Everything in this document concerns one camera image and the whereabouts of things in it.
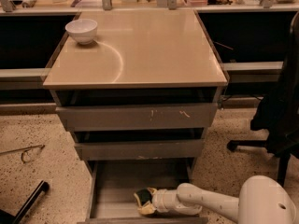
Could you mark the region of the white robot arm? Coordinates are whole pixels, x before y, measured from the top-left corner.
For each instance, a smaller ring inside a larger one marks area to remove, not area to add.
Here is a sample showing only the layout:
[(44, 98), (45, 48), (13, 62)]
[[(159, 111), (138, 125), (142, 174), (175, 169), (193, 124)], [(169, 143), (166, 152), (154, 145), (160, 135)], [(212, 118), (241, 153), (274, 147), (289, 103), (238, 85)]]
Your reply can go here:
[(145, 188), (134, 194), (142, 216), (194, 216), (205, 207), (236, 224), (299, 224), (299, 211), (286, 190), (263, 175), (252, 176), (233, 197), (182, 183), (176, 189)]

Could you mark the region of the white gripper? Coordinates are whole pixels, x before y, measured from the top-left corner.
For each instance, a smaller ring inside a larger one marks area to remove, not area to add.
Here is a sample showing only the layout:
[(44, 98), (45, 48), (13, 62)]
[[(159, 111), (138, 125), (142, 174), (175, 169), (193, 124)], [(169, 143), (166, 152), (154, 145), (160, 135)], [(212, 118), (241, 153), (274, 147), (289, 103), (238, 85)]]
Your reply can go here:
[(134, 193), (137, 201), (137, 211), (142, 216), (159, 214), (174, 214), (196, 216), (202, 211), (201, 205), (186, 205), (182, 203), (175, 189), (145, 188)]

